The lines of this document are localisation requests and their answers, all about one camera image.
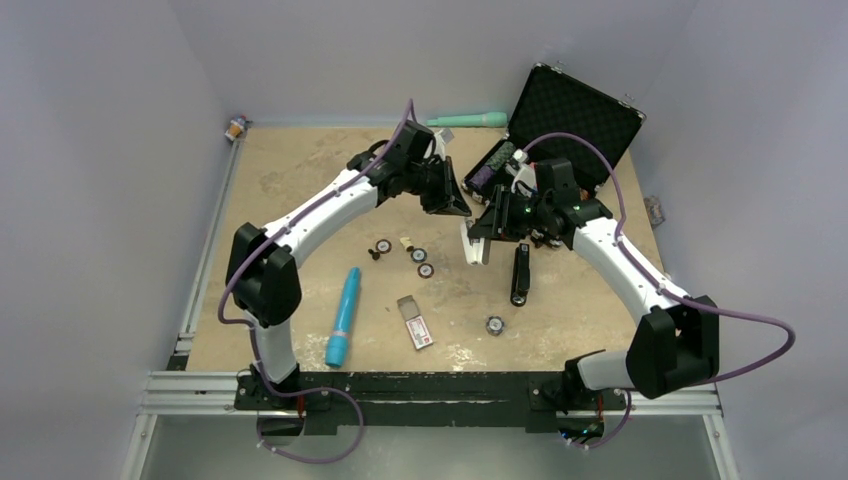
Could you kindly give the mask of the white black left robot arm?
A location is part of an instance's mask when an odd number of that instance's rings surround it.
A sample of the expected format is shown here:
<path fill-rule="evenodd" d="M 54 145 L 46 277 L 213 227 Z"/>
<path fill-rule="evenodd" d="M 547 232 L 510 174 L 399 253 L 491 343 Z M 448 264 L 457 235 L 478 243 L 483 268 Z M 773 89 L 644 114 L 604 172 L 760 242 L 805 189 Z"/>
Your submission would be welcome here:
<path fill-rule="evenodd" d="M 272 408 L 292 405 L 301 387 L 290 320 L 302 300 L 299 269 L 325 241 L 357 217 L 402 194 L 418 197 L 430 215 L 468 217 L 446 153 L 446 129 L 434 132 L 402 121 L 387 140 L 354 155 L 331 183 L 280 219 L 257 227 L 246 223 L 234 234 L 226 286 L 218 308 L 233 301 L 248 328 L 260 379 L 259 395 Z"/>

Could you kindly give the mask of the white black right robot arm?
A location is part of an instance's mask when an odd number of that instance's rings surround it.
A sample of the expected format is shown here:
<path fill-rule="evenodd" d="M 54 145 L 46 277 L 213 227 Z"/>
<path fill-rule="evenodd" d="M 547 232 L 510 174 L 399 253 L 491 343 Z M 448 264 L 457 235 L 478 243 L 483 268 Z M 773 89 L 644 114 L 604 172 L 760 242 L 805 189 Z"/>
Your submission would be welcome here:
<path fill-rule="evenodd" d="M 534 231 L 547 233 L 601 275 L 636 326 L 627 349 L 567 361 L 557 394 L 584 407 L 609 388 L 655 399 L 714 378 L 719 369 L 714 302 L 663 282 L 638 252 L 627 254 L 631 242 L 617 232 L 602 202 L 582 199 L 568 160 L 544 162 L 534 173 L 536 193 L 526 196 L 500 185 L 482 215 L 461 225 L 467 262 L 487 264 L 494 241 L 519 242 Z"/>

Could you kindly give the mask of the white stapler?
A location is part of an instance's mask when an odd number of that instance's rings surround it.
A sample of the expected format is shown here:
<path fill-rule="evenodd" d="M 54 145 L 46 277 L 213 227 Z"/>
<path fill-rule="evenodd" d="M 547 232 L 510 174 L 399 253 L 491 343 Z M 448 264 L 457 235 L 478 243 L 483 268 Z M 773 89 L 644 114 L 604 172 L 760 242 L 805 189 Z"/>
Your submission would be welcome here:
<path fill-rule="evenodd" d="M 466 263 L 472 266 L 487 265 L 489 263 L 489 244 L 486 239 L 469 236 L 472 224 L 473 222 L 470 219 L 466 219 L 460 224 L 460 238 Z"/>

